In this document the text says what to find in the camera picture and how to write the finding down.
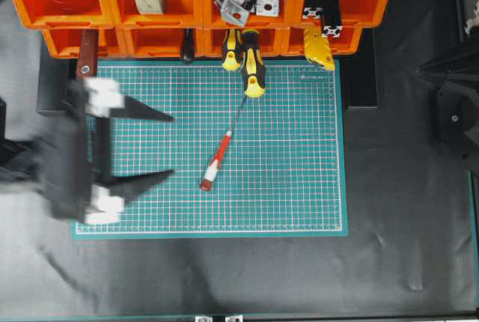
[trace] grid lines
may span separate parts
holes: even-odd
[[[115,119],[112,169],[175,169],[110,225],[74,223],[75,238],[344,235],[346,208],[339,81],[304,61],[267,65],[267,92],[243,108],[212,192],[199,183],[234,118],[239,73],[219,63],[100,63],[123,94],[173,124]]]

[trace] black handle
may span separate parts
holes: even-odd
[[[195,60],[195,36],[192,28],[186,28],[181,44],[181,61],[190,65]]]

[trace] screw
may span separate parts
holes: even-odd
[[[82,68],[80,69],[80,71],[83,74],[89,73],[90,72],[90,67],[88,65],[83,65]]]

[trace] screwdriver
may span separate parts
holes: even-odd
[[[242,33],[242,81],[248,97],[260,97],[266,91],[266,68],[260,52],[260,33],[252,28]]]
[[[220,144],[219,149],[216,151],[215,156],[208,165],[207,171],[205,172],[203,180],[200,184],[200,189],[202,189],[203,191],[211,191],[211,188],[213,187],[213,181],[218,174],[219,166],[222,164],[223,157],[225,156],[228,145],[230,144],[231,136],[233,136],[233,131],[237,126],[238,120],[240,119],[241,110],[245,105],[246,99],[247,97],[244,96],[241,104],[238,107],[236,117],[234,118],[230,129],[223,136],[222,143]]]
[[[241,67],[241,32],[231,28],[226,32],[222,46],[222,66],[225,70],[236,71]]]
[[[321,66],[324,70],[334,71],[335,61],[332,58],[331,47],[327,36],[319,26],[304,29],[305,57],[312,64]]]

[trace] black and yellow screwdriver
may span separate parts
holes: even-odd
[[[241,67],[241,59],[241,31],[231,28],[226,33],[222,46],[222,66],[227,71],[236,71]]]
[[[266,68],[260,52],[260,33],[252,28],[242,33],[242,80],[248,97],[261,97],[266,91]]]

